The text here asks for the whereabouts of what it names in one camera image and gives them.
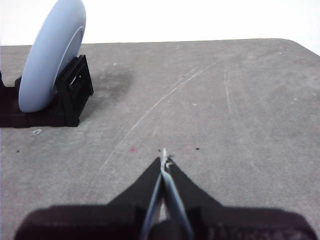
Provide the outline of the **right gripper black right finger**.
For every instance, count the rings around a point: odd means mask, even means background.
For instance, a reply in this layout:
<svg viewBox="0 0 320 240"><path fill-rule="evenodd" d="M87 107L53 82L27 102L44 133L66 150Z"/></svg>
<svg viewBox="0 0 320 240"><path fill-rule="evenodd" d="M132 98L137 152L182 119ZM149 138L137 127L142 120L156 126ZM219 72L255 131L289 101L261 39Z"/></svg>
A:
<svg viewBox="0 0 320 240"><path fill-rule="evenodd" d="M198 187L168 160L172 177L196 240L315 240L304 216L279 208L226 206Z"/></svg>

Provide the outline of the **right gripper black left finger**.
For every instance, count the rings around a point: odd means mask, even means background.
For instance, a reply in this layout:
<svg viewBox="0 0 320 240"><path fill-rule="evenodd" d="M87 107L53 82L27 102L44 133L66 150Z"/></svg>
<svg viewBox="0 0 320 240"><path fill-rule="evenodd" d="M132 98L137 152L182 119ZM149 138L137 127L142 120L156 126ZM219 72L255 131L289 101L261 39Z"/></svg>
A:
<svg viewBox="0 0 320 240"><path fill-rule="evenodd" d="M53 205L30 212L16 240L137 240L160 176L157 157L107 204Z"/></svg>

